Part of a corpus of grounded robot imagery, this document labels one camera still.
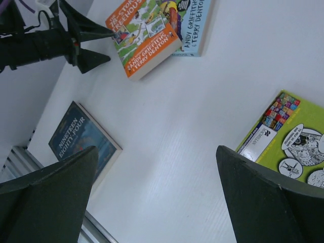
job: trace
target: dark blue book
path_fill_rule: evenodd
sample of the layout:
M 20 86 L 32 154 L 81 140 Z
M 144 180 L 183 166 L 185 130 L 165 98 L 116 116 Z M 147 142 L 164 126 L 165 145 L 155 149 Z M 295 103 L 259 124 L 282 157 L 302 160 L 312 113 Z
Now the dark blue book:
M 58 160 L 63 160 L 89 146 L 96 146 L 99 150 L 99 161 L 94 188 L 99 185 L 122 151 L 95 119 L 74 101 L 57 127 L 49 145 Z

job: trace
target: white table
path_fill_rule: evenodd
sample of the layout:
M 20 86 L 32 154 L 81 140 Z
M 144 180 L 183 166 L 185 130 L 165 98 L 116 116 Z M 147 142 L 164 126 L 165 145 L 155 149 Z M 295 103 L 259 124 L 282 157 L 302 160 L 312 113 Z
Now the white table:
M 95 0 L 89 17 L 103 24 L 120 3 Z M 282 88 L 324 105 L 323 12 L 322 0 L 218 0 L 205 55 L 137 83 L 111 40 L 88 43 L 112 61 L 64 67 L 29 151 L 54 163 L 48 141 L 80 101 L 124 149 L 88 206 L 119 243 L 235 242 L 216 148 L 235 149 Z

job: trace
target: orange book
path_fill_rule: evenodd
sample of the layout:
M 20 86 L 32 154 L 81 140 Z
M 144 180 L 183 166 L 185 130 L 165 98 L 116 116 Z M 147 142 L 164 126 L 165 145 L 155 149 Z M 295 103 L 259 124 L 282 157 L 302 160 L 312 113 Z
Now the orange book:
M 139 80 L 182 42 L 155 0 L 125 0 L 106 20 L 125 73 Z

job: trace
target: cable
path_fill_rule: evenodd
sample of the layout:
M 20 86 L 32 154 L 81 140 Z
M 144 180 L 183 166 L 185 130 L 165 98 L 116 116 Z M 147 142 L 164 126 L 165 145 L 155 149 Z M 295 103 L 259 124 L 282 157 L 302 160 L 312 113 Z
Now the cable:
M 37 26 L 31 26 L 31 27 L 28 27 L 28 28 L 24 29 L 24 32 L 25 33 L 31 31 L 32 29 L 39 28 L 41 26 L 41 24 L 42 24 L 42 22 L 41 22 L 41 13 L 44 13 L 45 14 L 45 17 L 47 18 L 47 21 L 49 23 L 50 29 L 52 28 L 52 23 L 51 23 L 50 16 L 48 15 L 48 13 L 46 11 L 40 10 L 39 13 L 38 13 L 38 23 L 39 23 L 39 25 L 37 25 Z
M 6 10 L 6 8 L 8 7 L 10 2 L 11 2 L 11 0 L 3 0 L 2 1 L 2 3 L 0 4 L 0 15 L 4 12 L 4 10 Z
M 19 2 L 29 11 L 31 11 L 33 14 L 35 13 L 35 10 L 32 9 L 30 6 L 28 6 L 23 0 L 19 0 Z

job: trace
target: book cover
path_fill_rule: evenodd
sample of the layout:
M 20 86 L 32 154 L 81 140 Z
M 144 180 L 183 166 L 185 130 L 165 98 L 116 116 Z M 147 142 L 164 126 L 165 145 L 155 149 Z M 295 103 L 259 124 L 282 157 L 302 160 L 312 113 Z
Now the book cover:
M 180 48 L 181 41 L 155 0 L 125 0 L 108 17 L 127 77 L 139 80 Z
M 212 11 L 211 3 L 212 0 L 157 0 L 157 4 L 182 41 L 182 47 L 172 56 L 201 56 Z
M 282 91 L 237 148 L 248 159 L 324 188 L 324 109 Z
M 122 150 L 87 111 L 75 102 L 71 103 L 59 123 L 49 146 L 58 160 L 63 160 L 89 146 L 96 146 L 99 150 L 96 186 Z

